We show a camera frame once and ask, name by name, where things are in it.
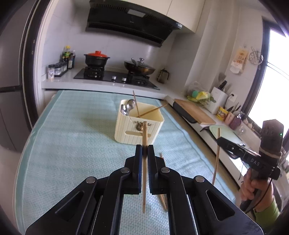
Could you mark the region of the wooden cutting board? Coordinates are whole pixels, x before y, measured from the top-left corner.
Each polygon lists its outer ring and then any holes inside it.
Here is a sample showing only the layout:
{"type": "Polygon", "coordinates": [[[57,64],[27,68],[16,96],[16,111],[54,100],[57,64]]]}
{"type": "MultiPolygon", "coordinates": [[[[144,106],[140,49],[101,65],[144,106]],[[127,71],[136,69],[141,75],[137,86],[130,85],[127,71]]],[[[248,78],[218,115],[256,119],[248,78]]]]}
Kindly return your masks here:
{"type": "Polygon", "coordinates": [[[185,111],[187,111],[200,125],[215,125],[216,122],[202,111],[197,105],[190,101],[175,99],[185,111]]]}

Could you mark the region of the black wok with lid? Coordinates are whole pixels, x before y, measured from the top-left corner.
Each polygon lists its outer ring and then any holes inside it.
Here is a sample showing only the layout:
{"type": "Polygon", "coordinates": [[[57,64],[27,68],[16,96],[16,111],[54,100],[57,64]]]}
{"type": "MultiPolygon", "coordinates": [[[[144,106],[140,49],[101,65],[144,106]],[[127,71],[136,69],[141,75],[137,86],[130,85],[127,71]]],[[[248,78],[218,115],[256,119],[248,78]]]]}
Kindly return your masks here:
{"type": "Polygon", "coordinates": [[[149,76],[155,71],[155,68],[144,63],[143,58],[139,58],[138,61],[134,58],[131,58],[130,61],[124,61],[124,66],[129,73],[136,75],[149,76]]]}

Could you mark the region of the black gas stove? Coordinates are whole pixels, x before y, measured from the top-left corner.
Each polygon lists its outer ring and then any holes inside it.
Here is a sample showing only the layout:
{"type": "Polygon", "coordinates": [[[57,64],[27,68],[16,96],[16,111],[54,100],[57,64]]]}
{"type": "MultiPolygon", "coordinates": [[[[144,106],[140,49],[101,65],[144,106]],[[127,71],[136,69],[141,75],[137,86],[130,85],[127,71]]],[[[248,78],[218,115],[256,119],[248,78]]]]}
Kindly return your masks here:
{"type": "Polygon", "coordinates": [[[135,75],[132,72],[121,73],[102,69],[95,70],[86,67],[82,69],[76,76],[74,76],[74,79],[121,83],[159,90],[157,86],[149,81],[149,76],[135,75]]]}

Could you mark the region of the purple soap dispenser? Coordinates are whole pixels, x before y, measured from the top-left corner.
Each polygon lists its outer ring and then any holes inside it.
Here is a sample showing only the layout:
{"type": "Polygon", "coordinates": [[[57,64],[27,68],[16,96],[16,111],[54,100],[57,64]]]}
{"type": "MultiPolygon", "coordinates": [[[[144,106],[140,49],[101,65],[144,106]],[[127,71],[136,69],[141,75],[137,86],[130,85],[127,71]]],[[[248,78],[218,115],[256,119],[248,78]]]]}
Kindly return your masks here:
{"type": "Polygon", "coordinates": [[[233,120],[230,122],[229,127],[232,130],[236,130],[237,127],[241,125],[242,118],[244,116],[243,112],[238,113],[236,116],[234,116],[233,120]]]}

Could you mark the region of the sauce bottles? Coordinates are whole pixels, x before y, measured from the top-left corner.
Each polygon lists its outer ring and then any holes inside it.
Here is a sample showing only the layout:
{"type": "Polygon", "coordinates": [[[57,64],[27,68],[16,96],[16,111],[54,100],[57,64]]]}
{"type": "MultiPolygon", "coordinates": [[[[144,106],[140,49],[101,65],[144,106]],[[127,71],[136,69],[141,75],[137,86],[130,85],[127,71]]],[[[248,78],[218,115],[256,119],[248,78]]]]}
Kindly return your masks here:
{"type": "Polygon", "coordinates": [[[60,56],[60,62],[66,63],[68,70],[71,70],[74,68],[75,58],[76,58],[76,51],[71,50],[71,47],[68,45],[64,46],[64,49],[60,56]]]}

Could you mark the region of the black range hood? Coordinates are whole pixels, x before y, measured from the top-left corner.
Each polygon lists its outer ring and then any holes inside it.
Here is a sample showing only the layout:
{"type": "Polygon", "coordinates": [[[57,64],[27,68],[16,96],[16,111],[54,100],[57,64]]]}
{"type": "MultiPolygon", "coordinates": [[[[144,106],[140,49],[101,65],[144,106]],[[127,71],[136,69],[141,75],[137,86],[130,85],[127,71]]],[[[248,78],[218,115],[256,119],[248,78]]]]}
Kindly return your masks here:
{"type": "Polygon", "coordinates": [[[161,47],[175,30],[177,21],[127,1],[89,1],[86,31],[105,32],[161,47]]]}

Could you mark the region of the grey refrigerator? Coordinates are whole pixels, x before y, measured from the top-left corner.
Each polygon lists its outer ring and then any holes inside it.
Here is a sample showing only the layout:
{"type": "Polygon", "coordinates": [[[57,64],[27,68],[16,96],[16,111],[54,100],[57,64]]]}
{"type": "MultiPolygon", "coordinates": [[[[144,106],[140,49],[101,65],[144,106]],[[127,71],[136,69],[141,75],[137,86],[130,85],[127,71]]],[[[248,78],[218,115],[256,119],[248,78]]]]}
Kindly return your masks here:
{"type": "Polygon", "coordinates": [[[37,109],[28,33],[38,1],[16,1],[1,20],[1,146],[22,152],[37,109]]]}

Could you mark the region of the yellow green sponge bag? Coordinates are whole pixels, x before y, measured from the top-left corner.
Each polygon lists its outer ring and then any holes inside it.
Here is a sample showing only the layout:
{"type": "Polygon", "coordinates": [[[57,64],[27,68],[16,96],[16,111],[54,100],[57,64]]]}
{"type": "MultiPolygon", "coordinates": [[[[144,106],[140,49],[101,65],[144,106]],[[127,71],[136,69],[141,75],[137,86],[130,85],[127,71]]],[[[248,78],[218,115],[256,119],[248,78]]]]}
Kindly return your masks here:
{"type": "Polygon", "coordinates": [[[216,103],[213,96],[208,91],[205,91],[197,81],[191,83],[188,87],[187,99],[200,107],[216,103]]]}

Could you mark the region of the white ribbed utensil holder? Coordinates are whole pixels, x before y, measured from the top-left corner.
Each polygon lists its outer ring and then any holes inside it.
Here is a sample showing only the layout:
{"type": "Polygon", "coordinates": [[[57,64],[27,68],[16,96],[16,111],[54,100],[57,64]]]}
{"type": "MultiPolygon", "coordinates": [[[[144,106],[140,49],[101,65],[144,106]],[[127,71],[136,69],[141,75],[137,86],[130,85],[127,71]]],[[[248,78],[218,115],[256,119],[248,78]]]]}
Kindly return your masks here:
{"type": "MultiPolygon", "coordinates": [[[[141,102],[138,103],[140,115],[154,108],[157,108],[157,106],[141,102]]],[[[161,109],[141,118],[138,118],[136,107],[130,111],[129,116],[125,116],[119,111],[115,127],[115,140],[121,144],[142,144],[144,121],[147,122],[148,144],[154,144],[164,123],[161,109]]]]}

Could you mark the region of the metal spoon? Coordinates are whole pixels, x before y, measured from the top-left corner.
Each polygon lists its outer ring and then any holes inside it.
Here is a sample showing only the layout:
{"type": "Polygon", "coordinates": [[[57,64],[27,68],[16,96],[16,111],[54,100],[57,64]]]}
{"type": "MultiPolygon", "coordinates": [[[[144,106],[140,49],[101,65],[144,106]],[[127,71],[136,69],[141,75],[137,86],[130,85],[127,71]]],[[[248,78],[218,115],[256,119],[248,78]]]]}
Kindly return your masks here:
{"type": "Polygon", "coordinates": [[[131,110],[133,110],[136,106],[136,102],[134,99],[130,99],[127,101],[126,104],[122,104],[120,106],[120,112],[125,115],[125,116],[129,116],[129,113],[131,110]]]}

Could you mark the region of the dark glass kettle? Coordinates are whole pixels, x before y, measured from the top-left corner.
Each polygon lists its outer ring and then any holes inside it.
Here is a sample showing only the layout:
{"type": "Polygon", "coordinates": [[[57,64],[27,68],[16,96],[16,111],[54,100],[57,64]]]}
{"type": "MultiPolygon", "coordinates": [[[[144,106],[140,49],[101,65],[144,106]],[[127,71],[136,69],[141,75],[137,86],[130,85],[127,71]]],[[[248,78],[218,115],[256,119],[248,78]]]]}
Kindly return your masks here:
{"type": "Polygon", "coordinates": [[[165,69],[160,70],[157,77],[157,82],[165,84],[169,79],[169,72],[165,69]]]}

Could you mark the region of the spice jar rack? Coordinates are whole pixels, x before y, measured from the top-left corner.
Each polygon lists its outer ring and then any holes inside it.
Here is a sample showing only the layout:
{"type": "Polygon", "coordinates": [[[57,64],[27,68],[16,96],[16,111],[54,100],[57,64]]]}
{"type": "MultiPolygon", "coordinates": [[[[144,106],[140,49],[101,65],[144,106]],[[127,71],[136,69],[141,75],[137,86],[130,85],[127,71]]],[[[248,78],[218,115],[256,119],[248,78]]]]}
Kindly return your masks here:
{"type": "Polygon", "coordinates": [[[47,79],[54,79],[55,77],[61,77],[68,70],[67,62],[59,62],[56,64],[50,64],[47,67],[47,79]]]}

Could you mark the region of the pink cup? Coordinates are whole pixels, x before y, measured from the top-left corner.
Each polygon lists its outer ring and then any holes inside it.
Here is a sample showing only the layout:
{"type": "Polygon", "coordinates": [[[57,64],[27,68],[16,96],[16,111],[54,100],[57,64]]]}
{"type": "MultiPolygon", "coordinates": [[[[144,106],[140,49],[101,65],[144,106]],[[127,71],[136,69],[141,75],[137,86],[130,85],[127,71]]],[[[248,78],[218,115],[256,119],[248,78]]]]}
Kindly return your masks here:
{"type": "Polygon", "coordinates": [[[234,117],[235,117],[235,115],[233,113],[229,112],[225,118],[224,123],[226,125],[229,125],[231,123],[231,121],[234,119],[234,117]]]}

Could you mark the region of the wooden chopstick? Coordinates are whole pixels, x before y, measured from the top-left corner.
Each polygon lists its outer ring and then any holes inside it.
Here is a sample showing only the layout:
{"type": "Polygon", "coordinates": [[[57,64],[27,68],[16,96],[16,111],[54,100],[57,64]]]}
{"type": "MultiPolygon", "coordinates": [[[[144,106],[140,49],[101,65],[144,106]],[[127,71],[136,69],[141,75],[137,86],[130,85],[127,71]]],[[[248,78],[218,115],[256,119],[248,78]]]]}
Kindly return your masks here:
{"type": "Polygon", "coordinates": [[[143,113],[143,114],[141,114],[141,115],[138,115],[138,118],[141,118],[141,117],[143,117],[143,116],[145,116],[145,115],[147,115],[147,114],[149,114],[149,113],[152,113],[152,112],[157,111],[157,110],[159,110],[159,109],[161,109],[161,108],[163,108],[163,107],[166,107],[166,105],[167,105],[167,104],[164,104],[164,105],[162,105],[162,106],[160,106],[160,107],[154,108],[154,109],[152,109],[152,110],[150,110],[150,111],[147,111],[147,112],[145,112],[145,113],[143,113]]]}
{"type": "Polygon", "coordinates": [[[161,201],[163,209],[167,212],[167,199],[166,199],[166,196],[164,194],[159,194],[159,199],[161,201]]]}
{"type": "MultiPolygon", "coordinates": [[[[217,140],[221,137],[221,130],[220,128],[217,129],[217,140]]],[[[220,152],[220,146],[217,143],[217,153],[216,153],[216,158],[215,158],[215,167],[214,167],[214,173],[213,173],[213,179],[212,179],[212,185],[215,184],[215,178],[217,175],[217,168],[219,166],[219,152],[220,152]]]]}
{"type": "Polygon", "coordinates": [[[137,99],[136,99],[134,90],[133,90],[133,97],[134,97],[134,101],[135,101],[135,106],[137,108],[138,118],[140,118],[140,112],[139,112],[139,109],[138,109],[138,103],[137,103],[137,99]]]}
{"type": "Polygon", "coordinates": [[[142,150],[142,190],[143,190],[143,213],[145,213],[146,205],[146,174],[147,174],[147,146],[148,146],[148,137],[147,137],[147,122],[143,122],[143,150],[142,150]]]}

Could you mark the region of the black pot red lid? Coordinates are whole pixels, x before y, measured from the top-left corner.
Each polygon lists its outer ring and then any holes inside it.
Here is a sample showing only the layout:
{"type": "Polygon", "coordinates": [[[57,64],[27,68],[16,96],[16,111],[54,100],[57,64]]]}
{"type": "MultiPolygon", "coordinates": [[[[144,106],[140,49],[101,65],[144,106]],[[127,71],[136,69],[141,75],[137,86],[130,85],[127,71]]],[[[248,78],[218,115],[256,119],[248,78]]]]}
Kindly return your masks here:
{"type": "Polygon", "coordinates": [[[86,65],[91,68],[104,68],[108,59],[110,59],[110,57],[108,57],[107,55],[102,54],[101,51],[88,53],[84,56],[86,65]]]}

